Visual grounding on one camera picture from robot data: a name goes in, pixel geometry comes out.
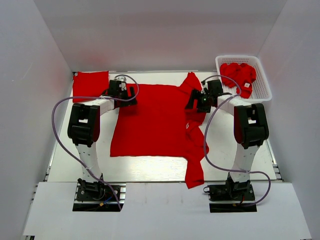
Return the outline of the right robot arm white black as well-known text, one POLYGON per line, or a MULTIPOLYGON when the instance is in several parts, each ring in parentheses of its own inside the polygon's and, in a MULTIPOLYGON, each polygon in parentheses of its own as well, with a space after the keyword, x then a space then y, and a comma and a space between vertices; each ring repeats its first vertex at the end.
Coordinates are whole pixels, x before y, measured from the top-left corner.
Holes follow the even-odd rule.
POLYGON ((211 108, 223 110, 233 116, 233 135, 237 143, 233 166, 231 169, 209 164, 221 171, 227 172, 224 185, 226 195, 236 200, 249 191, 250 175, 253 161, 259 148, 269 137, 269 127, 265 108, 262 103, 249 103, 224 92, 217 75, 213 79, 202 81, 202 89, 192 89, 186 109, 196 107, 198 112, 210 113, 211 108))

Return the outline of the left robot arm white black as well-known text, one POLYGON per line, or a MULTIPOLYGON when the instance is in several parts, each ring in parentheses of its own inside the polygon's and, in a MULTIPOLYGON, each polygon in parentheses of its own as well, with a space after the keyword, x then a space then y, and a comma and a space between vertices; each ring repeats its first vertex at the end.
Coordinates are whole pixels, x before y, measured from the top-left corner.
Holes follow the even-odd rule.
POLYGON ((126 74, 119 74, 109 81, 108 89, 98 97, 74 103, 71 108, 67 135, 78 151, 78 161, 82 165, 82 178, 78 183, 89 185, 88 193, 99 200, 105 196, 103 173, 99 167, 96 142, 100 136, 101 116, 117 108, 134 106, 138 103, 140 89, 127 87, 126 74))

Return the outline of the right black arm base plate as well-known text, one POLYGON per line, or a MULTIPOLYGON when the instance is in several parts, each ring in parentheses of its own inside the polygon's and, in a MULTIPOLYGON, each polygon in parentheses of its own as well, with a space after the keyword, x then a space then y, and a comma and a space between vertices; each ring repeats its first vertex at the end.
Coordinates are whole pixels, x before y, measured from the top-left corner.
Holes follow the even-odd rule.
POLYGON ((250 184, 247 189, 231 192, 226 184, 211 184, 203 188, 208 194, 210 213, 255 213, 255 193, 250 184))

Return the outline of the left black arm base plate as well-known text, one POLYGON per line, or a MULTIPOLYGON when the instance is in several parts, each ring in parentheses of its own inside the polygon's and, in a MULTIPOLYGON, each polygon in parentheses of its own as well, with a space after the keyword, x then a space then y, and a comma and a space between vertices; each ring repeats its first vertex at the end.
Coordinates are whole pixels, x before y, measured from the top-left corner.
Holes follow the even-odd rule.
POLYGON ((75 192, 73 212, 115 212, 118 213, 118 202, 108 186, 100 192, 87 190, 78 185, 75 192))

